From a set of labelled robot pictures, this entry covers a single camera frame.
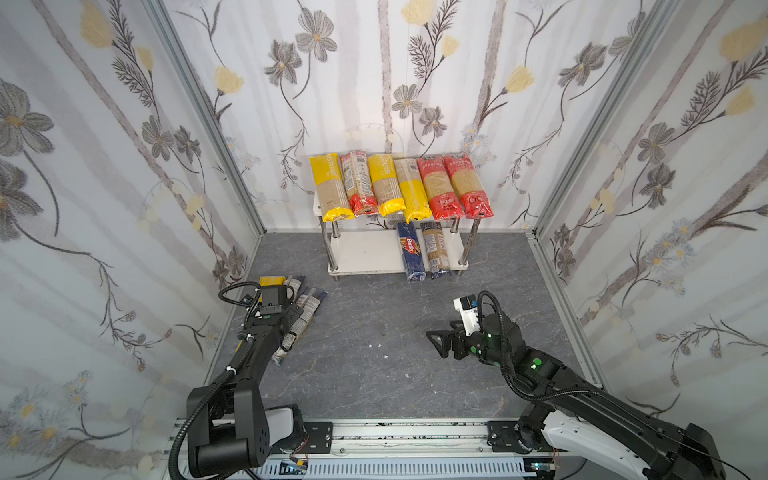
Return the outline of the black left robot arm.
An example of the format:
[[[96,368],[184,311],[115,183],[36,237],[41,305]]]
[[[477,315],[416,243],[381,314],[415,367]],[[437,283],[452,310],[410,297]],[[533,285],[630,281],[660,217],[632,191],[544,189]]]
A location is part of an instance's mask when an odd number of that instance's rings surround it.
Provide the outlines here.
[[[212,383],[193,389],[187,415],[168,454],[168,475],[183,479],[183,448],[194,478],[227,479],[260,467],[272,449],[260,383],[292,323],[300,318],[297,289],[240,281],[222,288],[218,298],[245,310],[239,347]]]

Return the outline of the long yellow Pastatime bag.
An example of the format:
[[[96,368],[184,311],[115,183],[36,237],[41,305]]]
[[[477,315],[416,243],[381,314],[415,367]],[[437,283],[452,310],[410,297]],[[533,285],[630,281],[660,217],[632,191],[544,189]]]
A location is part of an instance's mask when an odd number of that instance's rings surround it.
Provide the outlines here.
[[[355,218],[348,201],[337,153],[309,158],[324,222]]]

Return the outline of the red slim spaghetti pack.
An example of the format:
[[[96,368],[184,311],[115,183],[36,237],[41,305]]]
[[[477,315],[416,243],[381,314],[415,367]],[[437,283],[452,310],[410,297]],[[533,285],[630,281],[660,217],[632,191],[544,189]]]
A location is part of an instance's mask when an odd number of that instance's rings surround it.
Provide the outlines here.
[[[379,213],[379,206],[371,185],[367,155],[352,151],[340,158],[342,181],[348,202],[355,216]]]

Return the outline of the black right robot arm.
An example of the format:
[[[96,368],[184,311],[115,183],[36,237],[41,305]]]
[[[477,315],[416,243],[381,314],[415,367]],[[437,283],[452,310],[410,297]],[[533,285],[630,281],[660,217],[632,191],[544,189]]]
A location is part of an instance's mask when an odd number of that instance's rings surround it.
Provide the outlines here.
[[[460,297],[454,306],[460,320],[426,334],[439,355],[472,357],[497,369],[528,403],[511,425],[490,428],[492,448],[567,451],[626,479],[724,479],[732,469],[703,428],[655,418],[528,346],[491,292]]]

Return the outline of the yellow pasta bag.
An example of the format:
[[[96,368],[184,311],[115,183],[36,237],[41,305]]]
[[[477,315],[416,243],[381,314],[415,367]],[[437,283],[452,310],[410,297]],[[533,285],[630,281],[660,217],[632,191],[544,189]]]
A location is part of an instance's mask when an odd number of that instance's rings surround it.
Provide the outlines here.
[[[262,286],[278,286],[283,285],[286,281],[285,276],[262,276],[259,278],[258,283]]]

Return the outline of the blue Barilla spaghetti pack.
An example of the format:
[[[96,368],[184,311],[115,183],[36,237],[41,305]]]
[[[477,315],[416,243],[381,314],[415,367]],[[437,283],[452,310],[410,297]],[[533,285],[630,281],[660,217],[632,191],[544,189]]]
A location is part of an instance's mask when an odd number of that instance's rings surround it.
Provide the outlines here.
[[[424,281],[426,270],[415,227],[407,222],[398,222],[396,228],[407,281]]]

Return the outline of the short yellow Pastatime bag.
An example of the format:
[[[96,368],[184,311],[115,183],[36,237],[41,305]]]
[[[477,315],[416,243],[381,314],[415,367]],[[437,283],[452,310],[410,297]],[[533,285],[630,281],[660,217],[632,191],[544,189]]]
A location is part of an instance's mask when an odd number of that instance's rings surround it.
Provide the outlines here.
[[[406,209],[394,160],[390,154],[374,154],[368,157],[368,169],[379,214],[389,216],[403,213]]]

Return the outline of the red spaghetti bag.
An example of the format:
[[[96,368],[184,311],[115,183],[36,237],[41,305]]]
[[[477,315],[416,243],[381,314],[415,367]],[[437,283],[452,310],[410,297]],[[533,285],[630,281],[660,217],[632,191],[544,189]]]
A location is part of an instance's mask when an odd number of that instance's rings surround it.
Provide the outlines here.
[[[417,166],[422,177],[432,217],[436,221],[461,218],[464,212],[452,186],[441,157],[419,158]]]
[[[454,155],[442,159],[466,217],[472,220],[493,217],[490,200],[471,159]]]

